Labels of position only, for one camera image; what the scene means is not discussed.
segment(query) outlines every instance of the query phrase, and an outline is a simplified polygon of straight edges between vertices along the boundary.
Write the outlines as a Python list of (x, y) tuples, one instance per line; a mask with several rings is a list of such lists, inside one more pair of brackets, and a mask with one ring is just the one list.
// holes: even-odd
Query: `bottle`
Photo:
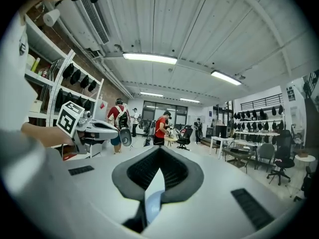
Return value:
[(44, 77), (44, 78), (46, 78), (46, 76), (47, 76), (47, 74), (48, 74), (48, 69), (46, 68), (46, 69), (44, 69), (43, 71), (42, 71), (42, 77)]
[(39, 62), (40, 62), (40, 58), (37, 58), (36, 61), (35, 61), (35, 63), (33, 64), (32, 68), (31, 68), (31, 71), (32, 71), (32, 72), (35, 71), (35, 69), (36, 69), (36, 67), (38, 66)]

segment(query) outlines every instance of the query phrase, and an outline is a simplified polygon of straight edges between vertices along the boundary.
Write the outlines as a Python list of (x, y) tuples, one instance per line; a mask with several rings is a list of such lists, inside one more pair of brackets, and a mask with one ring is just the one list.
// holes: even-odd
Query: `person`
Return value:
[[(129, 120), (130, 119), (129, 111), (127, 110), (126, 106), (123, 105), (123, 100), (121, 98), (117, 98), (115, 102), (115, 106), (113, 106), (109, 111), (108, 121), (110, 124), (113, 123), (118, 130), (120, 130), (120, 128), (116, 122), (117, 117), (120, 114), (120, 112), (123, 112), (123, 111), (126, 113), (126, 117)], [(122, 143), (120, 139), (120, 134), (116, 138), (111, 139), (111, 145), (114, 146), (114, 151), (115, 151), (114, 154), (121, 153)]]
[[(26, 35), (26, 24), (25, 15), (26, 13), (36, 4), (43, 0), (27, 0), (15, 14), (11, 20), (5, 35), (2, 38), (0, 46), (0, 64), (1, 68), (6, 68), (7, 70), (12, 70), (14, 72), (6, 72), (6, 75), (15, 75), (15, 83), (24, 80), (26, 61), (28, 55), (28, 42)], [(49, 2), (61, 1), (61, 0), (45, 0)], [(25, 82), (21, 82), (20, 86), (22, 88), (26, 87), (26, 93), (30, 93), (30, 98), (32, 96), (36, 98), (36, 93), (30, 90), (31, 86), (26, 85)], [(73, 145), (72, 139), (65, 134), (57, 126), (54, 127), (42, 127), (32, 125), (29, 122), (28, 117), (23, 121), (16, 120), (16, 122), (5, 126), (4, 123), (1, 124), (1, 128), (9, 127), (10, 130), (21, 130), (24, 134), (36, 138), (41, 141), (45, 147), (50, 147), (59, 144)]]
[(166, 126), (166, 120), (170, 118), (170, 112), (165, 111), (162, 116), (158, 118), (155, 125), (155, 134), (153, 138), (154, 145), (164, 145), (165, 140), (164, 136), (165, 134), (168, 134), (168, 131), (165, 129)]
[(136, 137), (136, 127), (139, 124), (139, 113), (138, 113), (138, 109), (136, 108), (134, 108), (133, 111), (134, 111), (134, 115), (131, 116), (131, 118), (134, 118), (133, 128), (132, 128), (132, 134), (133, 134), (132, 137)]
[(194, 122), (195, 127), (195, 136), (196, 136), (196, 144), (200, 143), (200, 138), (198, 133), (202, 130), (202, 123), (200, 121), (200, 118), (197, 118), (197, 121)]

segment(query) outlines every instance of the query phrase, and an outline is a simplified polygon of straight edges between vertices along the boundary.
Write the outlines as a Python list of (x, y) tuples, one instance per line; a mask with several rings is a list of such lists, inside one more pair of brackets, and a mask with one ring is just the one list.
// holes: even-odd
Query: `fluorescent light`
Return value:
[(153, 97), (160, 97), (160, 98), (163, 97), (163, 95), (160, 95), (160, 94), (153, 94), (153, 93), (147, 93), (147, 92), (141, 92), (141, 95), (147, 95), (147, 96), (153, 96)]
[(152, 61), (152, 62), (161, 62), (175, 65), (177, 62), (177, 58), (167, 57), (161, 55), (147, 54), (147, 53), (123, 53), (123, 57), (125, 59), (133, 59), (133, 60), (144, 60), (144, 61)]
[(180, 98), (179, 100), (181, 100), (181, 101), (186, 101), (186, 102), (200, 103), (200, 101), (198, 101), (198, 100), (192, 100), (192, 99)]
[(232, 83), (232, 84), (234, 84), (234, 85), (236, 85), (236, 86), (238, 86), (238, 85), (241, 84), (240, 81), (238, 81), (238, 80), (236, 80), (236, 79), (234, 79), (234, 78), (232, 78), (232, 77), (230, 77), (230, 76), (228, 76), (228, 75), (226, 75), (226, 74), (223, 74), (223, 73), (221, 73), (221, 72), (218, 72), (218, 71), (213, 71), (213, 72), (211, 73), (211, 75), (212, 75), (212, 76), (215, 76), (215, 77), (217, 77), (217, 78), (219, 78), (219, 79), (222, 79), (222, 80), (224, 80), (224, 81), (230, 82), (230, 83)]

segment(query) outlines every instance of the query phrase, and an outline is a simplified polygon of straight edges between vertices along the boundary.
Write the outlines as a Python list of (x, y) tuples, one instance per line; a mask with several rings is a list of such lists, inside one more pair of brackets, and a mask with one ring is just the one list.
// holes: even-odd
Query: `toilet paper roll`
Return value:
[(60, 11), (58, 9), (54, 9), (52, 11), (47, 12), (43, 15), (43, 21), (47, 26), (53, 27), (55, 22), (60, 17)]

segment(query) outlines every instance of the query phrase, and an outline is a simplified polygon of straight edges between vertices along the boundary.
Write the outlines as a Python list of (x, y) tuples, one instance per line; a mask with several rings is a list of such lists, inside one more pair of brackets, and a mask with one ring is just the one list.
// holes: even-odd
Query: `shelf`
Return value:
[(250, 132), (240, 132), (240, 131), (235, 131), (234, 133), (239, 133), (239, 134), (254, 134), (254, 135), (268, 135), (268, 136), (280, 135), (280, 134), (278, 134), (278, 133), (250, 133)]
[(30, 118), (38, 118), (38, 119), (46, 119), (47, 114), (46, 113), (35, 113), (35, 112), (29, 112), (28, 117)]
[(282, 121), (282, 119), (266, 119), (266, 120), (250, 120), (250, 121), (238, 121), (235, 123), (264, 123), (264, 122), (274, 122), (274, 121)]
[(66, 54), (61, 51), (28, 16), (25, 17), (25, 22), (29, 46), (37, 51), (40, 56), (47, 59), (50, 63), (66, 57)]
[(95, 79), (95, 78), (94, 78), (92, 75), (90, 75), (87, 71), (85, 71), (84, 69), (82, 69), (82, 67), (80, 67), (78, 64), (76, 64), (74, 61), (72, 61), (71, 63), (74, 65), (74, 67), (75, 67), (76, 69), (79, 69), (79, 70), (81, 71), (81, 77), (80, 77), (80, 79), (79, 79), (79, 82), (81, 82), (85, 76), (89, 76), (90, 83), (91, 83), (92, 81), (96, 81), (96, 84), (97, 84), (97, 85), (101, 85), (101, 82), (99, 82), (97, 79)]
[(70, 90), (70, 89), (68, 89), (68, 88), (66, 88), (66, 87), (60, 86), (60, 88), (61, 88), (64, 92), (71, 93), (71, 94), (74, 95), (74, 96), (81, 97), (81, 98), (83, 98), (83, 99), (90, 100), (90, 101), (92, 101), (92, 102), (95, 102), (95, 101), (96, 101), (96, 100), (93, 99), (93, 98), (90, 98), (90, 97), (87, 97), (86, 95), (77, 93), (77, 92), (75, 92), (75, 91), (73, 91), (73, 90)]
[(48, 80), (44, 77), (42, 77), (41, 75), (37, 75), (36, 73), (30, 71), (30, 70), (26, 70), (25, 71), (25, 76), (29, 79), (34, 80), (37, 84), (47, 84), (50, 86), (53, 86), (53, 81)]
[(252, 108), (252, 109), (248, 109), (248, 110), (243, 110), (243, 111), (236, 111), (236, 113), (242, 113), (242, 112), (247, 112), (250, 111), (252, 112), (253, 110), (255, 110), (256, 112), (259, 112), (261, 109), (266, 110), (266, 109), (272, 109), (273, 107), (275, 107), (275, 109), (279, 108), (280, 105), (275, 105), (275, 106), (263, 106), (263, 107), (258, 107), (258, 108)]

